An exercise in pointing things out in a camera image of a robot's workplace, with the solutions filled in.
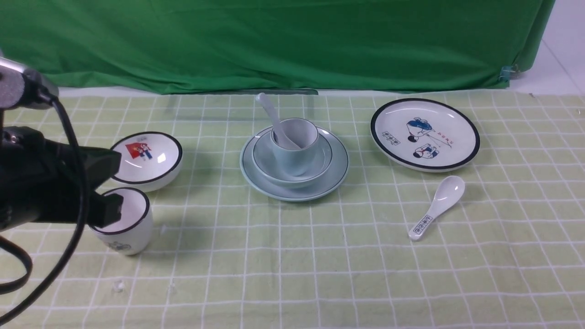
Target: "saucer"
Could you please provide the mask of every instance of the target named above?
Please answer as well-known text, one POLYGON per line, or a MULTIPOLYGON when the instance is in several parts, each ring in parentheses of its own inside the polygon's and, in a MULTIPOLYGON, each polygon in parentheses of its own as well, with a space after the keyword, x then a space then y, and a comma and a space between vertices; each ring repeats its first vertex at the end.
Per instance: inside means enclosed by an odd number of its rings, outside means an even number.
POLYGON ((441 102, 407 98, 383 105, 370 132, 391 160, 422 172, 449 172, 469 163, 480 138, 471 120, 441 102))
POLYGON ((331 145, 321 134, 318 136, 317 143, 319 143, 319 151, 315 159, 309 169, 299 176, 287 174, 279 168, 271 150, 269 133, 262 135, 254 144, 252 159, 260 173, 273 184, 298 189, 311 184, 313 180, 325 174, 331 164, 331 145))
POLYGON ((261 132, 252 136, 244 145, 240 153, 240 169, 246 181, 257 191, 281 201, 302 202, 321 198, 333 192, 341 183, 343 183, 349 170, 349 155, 345 146, 335 135, 317 127, 319 134, 325 138, 331 147, 331 164, 324 174, 311 181, 311 184, 299 189, 288 189, 276 185, 266 179, 260 170, 254 164, 253 151, 256 143, 266 133, 270 132, 272 127, 268 127, 261 132))

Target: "light blue plate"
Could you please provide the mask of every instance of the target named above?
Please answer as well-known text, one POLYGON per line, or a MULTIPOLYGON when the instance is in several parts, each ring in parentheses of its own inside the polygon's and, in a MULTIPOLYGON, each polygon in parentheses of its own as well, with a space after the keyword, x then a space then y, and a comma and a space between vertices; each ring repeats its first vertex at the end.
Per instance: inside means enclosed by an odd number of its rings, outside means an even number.
POLYGON ((317 127, 319 134, 323 136, 331 147, 331 164, 327 171, 315 179, 309 186, 300 189, 288 189, 267 180, 254 165, 253 150, 258 140, 272 127, 268 127, 252 136, 244 145, 240 154, 240 169, 246 181, 260 193, 281 201, 303 202, 321 198, 333 192, 347 176, 349 171, 349 155, 345 146, 335 135, 317 127))
POLYGON ((319 143, 319 151, 317 151, 311 167, 299 176, 289 175, 283 172, 278 166, 271 150, 270 131, 258 138, 256 144, 254 144, 252 148, 252 161, 256 169, 271 183, 289 189, 300 189, 301 187, 311 185, 314 180, 323 176, 331 164, 333 152, 331 151, 329 142, 325 137, 319 135, 317 143, 319 143))

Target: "green backdrop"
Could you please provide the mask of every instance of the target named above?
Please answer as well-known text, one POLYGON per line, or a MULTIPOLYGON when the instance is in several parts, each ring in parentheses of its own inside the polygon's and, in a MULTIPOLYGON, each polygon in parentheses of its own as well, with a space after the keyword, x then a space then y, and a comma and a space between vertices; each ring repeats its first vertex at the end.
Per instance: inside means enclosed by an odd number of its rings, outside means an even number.
POLYGON ((505 87, 554 0, 0 0, 0 48, 60 86, 505 87))

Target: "light green checkered tablecloth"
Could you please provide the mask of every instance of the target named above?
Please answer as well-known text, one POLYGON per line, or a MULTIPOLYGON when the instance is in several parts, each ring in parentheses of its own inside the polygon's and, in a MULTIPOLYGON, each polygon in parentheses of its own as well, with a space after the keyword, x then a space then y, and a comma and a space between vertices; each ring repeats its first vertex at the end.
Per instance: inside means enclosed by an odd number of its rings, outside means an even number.
MULTIPOLYGON (((281 117, 313 120, 350 151, 341 187, 303 204, 269 199, 242 177, 242 146, 270 125, 253 96, 64 98, 82 144, 167 132, 183 144, 183 170, 149 194, 157 227, 147 251, 120 256, 88 231, 60 279, 6 327, 583 328, 584 99, 417 96, 462 111, 482 141, 473 164, 453 173, 468 183, 462 202, 417 243, 407 231, 449 174, 406 169, 377 150, 369 120, 392 97, 274 97, 281 117)), ((10 111, 6 121, 65 141, 54 111, 10 111)), ((44 278, 72 230, 2 234, 35 270, 0 307, 44 278)), ((0 280, 20 271, 0 253, 0 280)))

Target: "green cloth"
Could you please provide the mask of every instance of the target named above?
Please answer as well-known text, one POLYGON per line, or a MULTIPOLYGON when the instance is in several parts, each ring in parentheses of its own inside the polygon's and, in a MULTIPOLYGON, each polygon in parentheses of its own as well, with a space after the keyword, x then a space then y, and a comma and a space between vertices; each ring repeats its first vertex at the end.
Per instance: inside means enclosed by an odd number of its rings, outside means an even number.
MULTIPOLYGON (((148 193, 154 234, 143 253, 119 255, 88 230, 60 279, 3 329, 580 328, 585 98, 416 96, 447 102, 477 126, 472 164, 429 174, 391 163, 369 120, 395 98, 271 96, 282 117, 312 120, 350 154, 337 190, 296 204, 242 176, 242 147, 270 126, 251 95, 64 98, 80 144, 108 148, 163 131, 181 142, 183 167, 148 193), (461 202, 411 242, 408 230, 450 174, 466 181, 461 202)), ((6 113, 8 124, 64 140, 58 120, 54 111, 6 113)), ((54 266, 72 231, 26 224, 2 233, 35 267, 22 292, 0 296, 0 313, 54 266)), ((0 253, 0 282, 20 275, 0 253)))
POLYGON ((554 0, 0 0, 6 56, 68 87, 505 87, 554 0))

